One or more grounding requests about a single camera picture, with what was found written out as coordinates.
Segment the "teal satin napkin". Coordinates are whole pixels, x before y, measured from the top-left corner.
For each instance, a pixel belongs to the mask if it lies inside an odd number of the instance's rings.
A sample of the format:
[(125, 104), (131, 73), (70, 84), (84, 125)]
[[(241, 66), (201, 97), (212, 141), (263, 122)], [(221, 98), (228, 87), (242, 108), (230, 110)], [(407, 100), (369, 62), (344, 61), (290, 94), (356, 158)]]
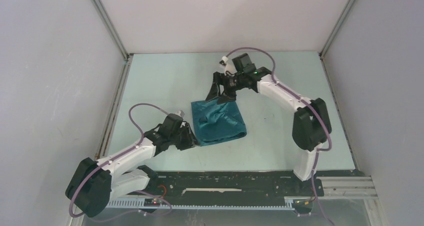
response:
[(191, 103), (193, 128), (200, 146), (209, 146), (243, 138), (247, 128), (235, 101), (217, 104), (195, 101)]

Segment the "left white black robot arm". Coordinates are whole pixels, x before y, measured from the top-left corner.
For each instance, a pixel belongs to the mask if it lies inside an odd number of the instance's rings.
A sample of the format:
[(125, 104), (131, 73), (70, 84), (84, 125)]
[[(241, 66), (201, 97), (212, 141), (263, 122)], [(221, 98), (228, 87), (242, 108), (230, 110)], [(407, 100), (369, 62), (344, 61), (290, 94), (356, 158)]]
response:
[(200, 145), (190, 124), (178, 114), (168, 114), (161, 124), (146, 131), (141, 138), (123, 150), (98, 160), (83, 159), (65, 190), (73, 206), (81, 213), (94, 217), (100, 214), (110, 201), (128, 193), (143, 191), (153, 194), (158, 188), (158, 174), (143, 161), (175, 146), (183, 151)]

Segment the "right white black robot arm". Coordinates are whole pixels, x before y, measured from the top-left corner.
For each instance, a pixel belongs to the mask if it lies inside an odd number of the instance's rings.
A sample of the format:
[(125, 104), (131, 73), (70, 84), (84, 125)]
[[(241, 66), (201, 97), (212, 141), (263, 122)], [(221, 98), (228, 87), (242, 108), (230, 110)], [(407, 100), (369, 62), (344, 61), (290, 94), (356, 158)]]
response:
[(311, 188), (310, 178), (316, 172), (317, 155), (325, 142), (330, 142), (332, 131), (327, 106), (321, 98), (303, 97), (283, 84), (273, 70), (257, 68), (247, 53), (232, 60), (223, 56), (219, 62), (223, 72), (214, 72), (206, 101), (217, 104), (233, 102), (237, 91), (251, 89), (276, 102), (293, 114), (292, 138), (300, 150), (291, 181), (291, 190), (304, 195)]

